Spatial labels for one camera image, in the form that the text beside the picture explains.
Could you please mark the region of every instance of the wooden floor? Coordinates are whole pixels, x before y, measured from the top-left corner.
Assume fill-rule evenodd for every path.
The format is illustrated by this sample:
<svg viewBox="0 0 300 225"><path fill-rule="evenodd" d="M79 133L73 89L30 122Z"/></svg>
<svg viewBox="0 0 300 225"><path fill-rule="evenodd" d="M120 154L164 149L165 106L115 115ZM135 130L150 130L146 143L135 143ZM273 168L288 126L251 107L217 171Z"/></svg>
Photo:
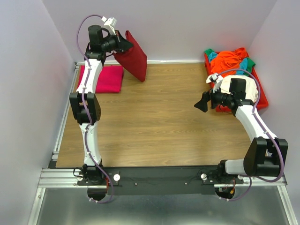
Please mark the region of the wooden floor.
<svg viewBox="0 0 300 225"><path fill-rule="evenodd" d="M209 89L206 77L204 64L150 64L145 82L125 71L121 93L97 94L104 166L215 165L243 158L250 140L240 122L194 108ZM70 109L57 167L81 167L83 157Z"/></svg>

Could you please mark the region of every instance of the orange cloth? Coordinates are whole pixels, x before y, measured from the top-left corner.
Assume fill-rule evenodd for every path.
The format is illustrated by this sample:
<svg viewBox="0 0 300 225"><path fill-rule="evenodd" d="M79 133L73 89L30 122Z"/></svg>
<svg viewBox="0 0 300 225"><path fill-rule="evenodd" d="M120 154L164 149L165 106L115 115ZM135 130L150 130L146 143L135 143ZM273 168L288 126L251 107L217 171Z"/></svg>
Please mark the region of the orange cloth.
<svg viewBox="0 0 300 225"><path fill-rule="evenodd" d="M210 68L212 73L221 73L229 69L240 68L240 62L247 57L245 48L238 48L234 52L222 51L216 58L210 62ZM222 77L236 74L236 71L222 74Z"/></svg>

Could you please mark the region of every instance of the white knob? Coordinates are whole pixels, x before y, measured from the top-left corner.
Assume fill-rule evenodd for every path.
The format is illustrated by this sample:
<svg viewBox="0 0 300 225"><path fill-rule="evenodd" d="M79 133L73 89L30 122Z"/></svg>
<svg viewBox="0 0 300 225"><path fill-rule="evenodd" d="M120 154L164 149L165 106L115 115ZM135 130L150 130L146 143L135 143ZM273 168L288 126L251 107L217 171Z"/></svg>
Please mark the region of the white knob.
<svg viewBox="0 0 300 225"><path fill-rule="evenodd" d="M115 181L119 181L120 180L120 175L118 175L118 174L115 174L114 176L113 176L113 179L115 180Z"/></svg>

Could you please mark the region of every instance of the green cloth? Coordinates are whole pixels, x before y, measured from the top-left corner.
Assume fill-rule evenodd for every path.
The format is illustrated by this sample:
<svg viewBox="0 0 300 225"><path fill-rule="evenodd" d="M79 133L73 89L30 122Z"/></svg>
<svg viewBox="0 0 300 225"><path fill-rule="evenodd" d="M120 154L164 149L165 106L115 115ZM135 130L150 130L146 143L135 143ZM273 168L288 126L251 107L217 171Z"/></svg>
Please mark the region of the green cloth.
<svg viewBox="0 0 300 225"><path fill-rule="evenodd" d="M213 53L214 52L214 50L212 50L211 48L209 48L209 49L207 49L207 50L205 50L204 51L204 53L207 55L207 56L209 56L211 53Z"/></svg>
<svg viewBox="0 0 300 225"><path fill-rule="evenodd" d="M249 57L247 57L247 60L248 60L248 65L247 65L247 71L249 73L252 73L252 68L253 66L255 66L255 62L252 61L252 59L250 59Z"/></svg>

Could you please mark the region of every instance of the red tray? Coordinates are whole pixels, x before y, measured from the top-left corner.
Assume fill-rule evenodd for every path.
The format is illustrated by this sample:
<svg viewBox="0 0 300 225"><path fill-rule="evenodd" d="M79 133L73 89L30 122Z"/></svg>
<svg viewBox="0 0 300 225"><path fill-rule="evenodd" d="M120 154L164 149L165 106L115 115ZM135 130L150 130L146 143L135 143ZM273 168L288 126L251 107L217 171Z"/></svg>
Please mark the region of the red tray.
<svg viewBox="0 0 300 225"><path fill-rule="evenodd" d="M209 76L209 75L212 74L211 68L210 68L210 63L208 61L208 56L205 53L204 53L204 57L205 57L205 68L206 68L206 71L207 71L207 76ZM261 88L261 98L259 99L259 102L258 102L257 107L256 107L257 110L260 110L260 109L268 107L269 103L268 103L266 95L264 94L262 85L261 85L261 83L258 79L258 76L257 76L254 68L252 69L252 75L257 79L257 81L259 83L259 86ZM230 112L231 110L228 107L221 106L220 108L217 107L216 111L217 112Z"/></svg>

